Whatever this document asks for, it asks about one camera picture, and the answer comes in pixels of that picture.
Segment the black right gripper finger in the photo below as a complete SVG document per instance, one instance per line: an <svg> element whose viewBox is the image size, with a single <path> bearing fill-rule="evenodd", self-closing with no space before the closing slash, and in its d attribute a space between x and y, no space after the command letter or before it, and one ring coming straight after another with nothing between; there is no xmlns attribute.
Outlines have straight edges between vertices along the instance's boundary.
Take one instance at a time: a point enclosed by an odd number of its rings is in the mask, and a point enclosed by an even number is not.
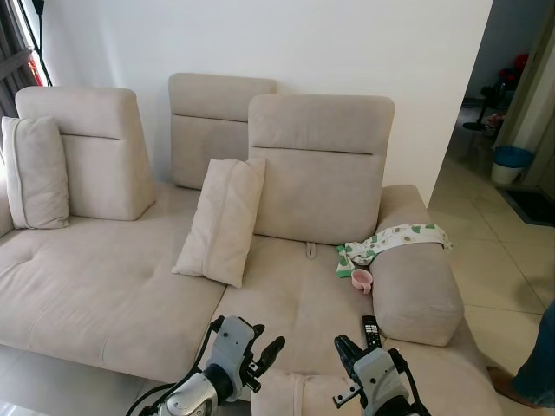
<svg viewBox="0 0 555 416"><path fill-rule="evenodd" d="M354 383L360 383L356 363L365 355L364 350L346 335L336 336L334 345L336 345L338 356L340 356L344 371L348 374L350 380Z"/></svg>

